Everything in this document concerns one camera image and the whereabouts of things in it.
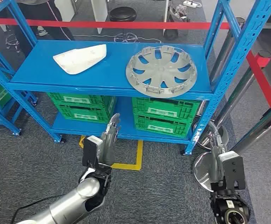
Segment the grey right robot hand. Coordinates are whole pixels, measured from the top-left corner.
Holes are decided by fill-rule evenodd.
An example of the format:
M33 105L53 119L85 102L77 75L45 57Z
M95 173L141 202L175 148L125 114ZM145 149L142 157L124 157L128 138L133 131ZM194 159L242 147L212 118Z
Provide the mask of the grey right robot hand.
M221 174L218 162L218 156L222 153L225 153L226 145L222 141L217 127L210 122L209 124L210 129L212 131L210 145L211 147L211 167L209 170L210 179L211 182L219 182L221 179Z

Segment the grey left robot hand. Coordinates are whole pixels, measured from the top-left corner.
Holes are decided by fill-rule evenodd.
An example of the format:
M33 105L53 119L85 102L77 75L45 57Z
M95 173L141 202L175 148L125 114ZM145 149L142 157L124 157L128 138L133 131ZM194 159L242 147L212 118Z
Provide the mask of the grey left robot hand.
M101 134L101 139L103 141L104 148L99 156L99 162L108 166L114 163L114 144L120 129L120 122L120 113L115 113L107 124L106 130Z

